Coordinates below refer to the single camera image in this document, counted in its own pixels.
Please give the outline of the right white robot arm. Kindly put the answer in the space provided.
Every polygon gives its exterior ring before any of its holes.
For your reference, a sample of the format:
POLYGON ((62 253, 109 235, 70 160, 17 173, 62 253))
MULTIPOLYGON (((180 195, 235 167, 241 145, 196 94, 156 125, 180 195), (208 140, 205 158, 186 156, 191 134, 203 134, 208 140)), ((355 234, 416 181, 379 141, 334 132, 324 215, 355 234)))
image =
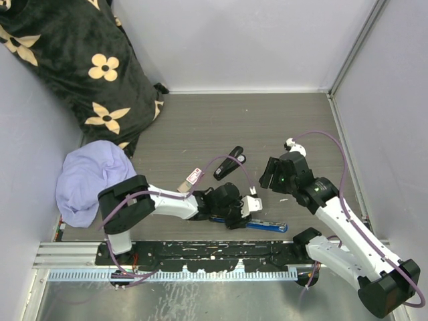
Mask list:
POLYGON ((300 263, 318 261, 347 281, 372 315, 384 318, 415 295, 421 273, 417 263, 402 260, 382 244, 340 198, 334 184, 314 176, 300 152, 269 158, 259 183, 293 196, 341 240, 346 250, 308 228, 293 238, 293 254, 300 263))

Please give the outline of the blue stapler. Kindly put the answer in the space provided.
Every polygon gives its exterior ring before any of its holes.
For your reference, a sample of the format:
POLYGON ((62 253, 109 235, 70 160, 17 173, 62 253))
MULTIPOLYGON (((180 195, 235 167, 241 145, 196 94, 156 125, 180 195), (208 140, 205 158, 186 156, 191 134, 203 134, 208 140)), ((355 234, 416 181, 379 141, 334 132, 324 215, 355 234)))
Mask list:
POLYGON ((250 228, 264 231, 272 231, 277 233, 285 233, 288 230, 288 225, 286 223, 253 219, 251 216, 244 217, 235 221, 231 219, 226 220, 221 217, 210 217, 209 220, 216 223, 224 223, 226 228, 230 230, 250 228))

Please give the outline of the black stapler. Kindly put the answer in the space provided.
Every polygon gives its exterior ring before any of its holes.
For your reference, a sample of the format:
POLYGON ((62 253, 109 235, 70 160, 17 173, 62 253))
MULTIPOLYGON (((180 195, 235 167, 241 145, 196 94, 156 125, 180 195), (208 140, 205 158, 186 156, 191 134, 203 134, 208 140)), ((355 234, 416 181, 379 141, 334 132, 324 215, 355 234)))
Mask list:
POLYGON ((215 170, 213 173, 213 177, 220 181, 224 179, 227 175, 232 173, 234 170, 239 168, 239 164, 236 163, 238 161, 241 164, 246 162, 246 156, 244 155, 244 148, 242 146, 236 146, 230 153, 229 156, 232 157, 226 158, 215 170))

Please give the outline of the white red staple box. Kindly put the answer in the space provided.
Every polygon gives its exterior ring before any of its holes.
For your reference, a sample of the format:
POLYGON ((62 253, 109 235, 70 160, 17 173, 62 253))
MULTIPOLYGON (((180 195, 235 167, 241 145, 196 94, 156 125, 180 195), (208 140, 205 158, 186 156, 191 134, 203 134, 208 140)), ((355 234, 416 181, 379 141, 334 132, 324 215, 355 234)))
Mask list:
POLYGON ((200 168, 195 168, 191 174, 177 187, 177 191, 180 193, 187 193, 197 182, 202 170, 200 168))

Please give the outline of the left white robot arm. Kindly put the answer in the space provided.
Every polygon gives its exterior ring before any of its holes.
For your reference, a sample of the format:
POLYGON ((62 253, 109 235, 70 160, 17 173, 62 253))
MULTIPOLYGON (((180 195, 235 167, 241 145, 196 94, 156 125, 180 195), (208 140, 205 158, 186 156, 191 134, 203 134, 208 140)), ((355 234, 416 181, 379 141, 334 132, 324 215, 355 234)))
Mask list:
POLYGON ((102 226, 110 257, 119 265, 130 263, 134 249, 130 230, 149 215, 166 215, 187 221, 220 218, 228 229, 244 228, 251 215, 263 209, 255 188, 243 196, 233 183, 216 189, 187 193, 160 189, 136 175, 98 194, 102 226))

